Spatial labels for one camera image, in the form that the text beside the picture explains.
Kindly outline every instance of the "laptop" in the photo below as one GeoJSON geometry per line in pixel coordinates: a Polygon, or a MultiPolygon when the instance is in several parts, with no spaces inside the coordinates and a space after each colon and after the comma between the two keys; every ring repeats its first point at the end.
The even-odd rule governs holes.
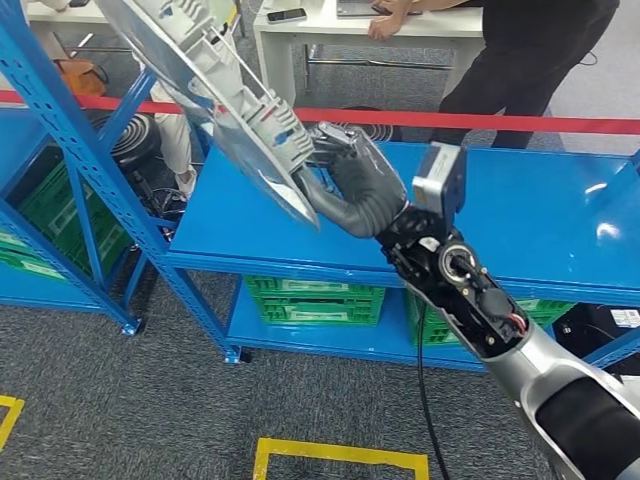
{"type": "MultiPolygon", "coordinates": [[[[371,8],[372,0],[337,0],[336,14],[338,17],[377,17],[385,15],[371,8]]],[[[411,12],[409,15],[422,15],[422,12],[411,12]]]]}

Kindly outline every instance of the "blue metal shelf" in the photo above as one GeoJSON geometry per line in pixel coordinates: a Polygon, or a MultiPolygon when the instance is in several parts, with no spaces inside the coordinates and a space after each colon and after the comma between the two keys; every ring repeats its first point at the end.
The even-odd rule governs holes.
{"type": "MultiPolygon", "coordinates": [[[[425,146],[382,149],[408,185],[425,146]]],[[[626,157],[470,150],[466,205],[456,224],[514,296],[640,305],[638,186],[626,157]]],[[[169,258],[183,268],[400,286],[376,242],[324,219],[321,228],[291,221],[213,151],[169,258]]]]}
{"type": "Polygon", "coordinates": [[[26,108],[0,108],[0,197],[6,195],[45,146],[48,135],[26,108]]]}
{"type": "MultiPolygon", "coordinates": [[[[405,314],[402,292],[389,289],[377,327],[287,327],[260,320],[249,292],[240,287],[227,339],[241,346],[319,353],[395,363],[416,362],[405,314]]],[[[459,345],[423,349],[425,366],[482,370],[459,345]]]]}
{"type": "Polygon", "coordinates": [[[33,275],[0,263],[0,304],[101,312],[71,283],[33,275]]]}
{"type": "MultiPolygon", "coordinates": [[[[158,224],[164,222],[149,217],[110,154],[122,128],[149,93],[155,81],[153,75],[143,72],[112,118],[97,135],[29,31],[19,7],[20,3],[17,0],[0,0],[0,71],[10,79],[31,112],[63,149],[69,169],[74,197],[79,197],[81,202],[83,200],[81,177],[88,183],[140,246],[143,253],[142,258],[148,259],[158,269],[226,358],[232,362],[238,361],[239,350],[226,341],[220,323],[187,273],[167,261],[167,239],[158,230],[158,224]]],[[[106,289],[100,288],[104,279],[99,262],[94,258],[97,252],[89,238],[91,232],[86,209],[82,205],[78,205],[78,208],[94,270],[93,279],[87,278],[59,252],[51,249],[41,234],[2,199],[0,224],[62,273],[69,283],[100,304],[105,313],[122,327],[123,333],[134,334],[140,325],[139,319],[131,318],[122,305],[114,302],[106,289]]],[[[127,293],[125,298],[130,297],[131,289],[128,288],[127,293]]]]}

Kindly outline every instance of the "yellow floor marking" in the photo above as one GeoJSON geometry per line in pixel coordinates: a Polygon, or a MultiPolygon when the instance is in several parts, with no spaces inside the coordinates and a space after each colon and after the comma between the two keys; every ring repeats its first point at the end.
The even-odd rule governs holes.
{"type": "Polygon", "coordinates": [[[416,480],[429,480],[426,455],[389,452],[370,448],[344,447],[327,443],[308,443],[275,438],[260,438],[256,449],[254,480],[266,480],[269,455],[320,458],[368,465],[392,465],[415,472],[416,480]]]}
{"type": "Polygon", "coordinates": [[[0,407],[7,407],[9,409],[2,423],[0,423],[0,452],[7,443],[7,439],[9,438],[9,434],[11,433],[11,429],[16,424],[16,420],[18,419],[23,406],[24,400],[0,395],[0,407]]]}

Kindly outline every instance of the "smartphone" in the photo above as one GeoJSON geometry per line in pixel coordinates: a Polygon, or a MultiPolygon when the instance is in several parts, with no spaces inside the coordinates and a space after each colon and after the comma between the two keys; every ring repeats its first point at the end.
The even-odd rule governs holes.
{"type": "Polygon", "coordinates": [[[271,12],[266,15],[266,21],[269,23],[284,23],[294,20],[306,20],[306,12],[303,8],[294,8],[281,12],[271,12]]]}

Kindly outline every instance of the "label sticker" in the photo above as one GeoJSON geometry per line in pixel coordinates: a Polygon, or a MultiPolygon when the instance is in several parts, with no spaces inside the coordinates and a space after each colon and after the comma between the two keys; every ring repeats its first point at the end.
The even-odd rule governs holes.
{"type": "Polygon", "coordinates": [[[293,311],[291,312],[291,319],[294,321],[323,320],[328,322],[346,322],[349,319],[349,317],[346,312],[324,313],[293,311]]]}
{"type": "Polygon", "coordinates": [[[64,278],[60,273],[54,270],[53,268],[43,267],[42,265],[35,265],[33,263],[25,262],[23,260],[23,266],[29,271],[41,273],[42,275],[47,275],[48,277],[55,277],[55,278],[64,278]]]}
{"type": "Polygon", "coordinates": [[[619,327],[640,327],[640,313],[638,310],[611,310],[611,316],[619,327]]]}
{"type": "Polygon", "coordinates": [[[457,341],[458,341],[458,337],[457,337],[454,332],[449,332],[449,334],[447,335],[446,338],[445,338],[445,343],[457,342],[457,341]]]}
{"type": "Polygon", "coordinates": [[[0,232],[0,241],[5,242],[5,243],[11,243],[11,245],[17,245],[19,247],[26,247],[26,246],[26,245],[20,242],[17,238],[16,238],[13,235],[9,235],[8,233],[0,232]]]}
{"type": "Polygon", "coordinates": [[[346,283],[282,280],[282,290],[286,292],[306,292],[307,290],[315,290],[318,292],[345,292],[349,290],[349,285],[346,283]]]}
{"type": "Polygon", "coordinates": [[[535,310],[538,306],[538,303],[540,303],[540,300],[518,300],[515,303],[525,312],[531,312],[535,310]]]}

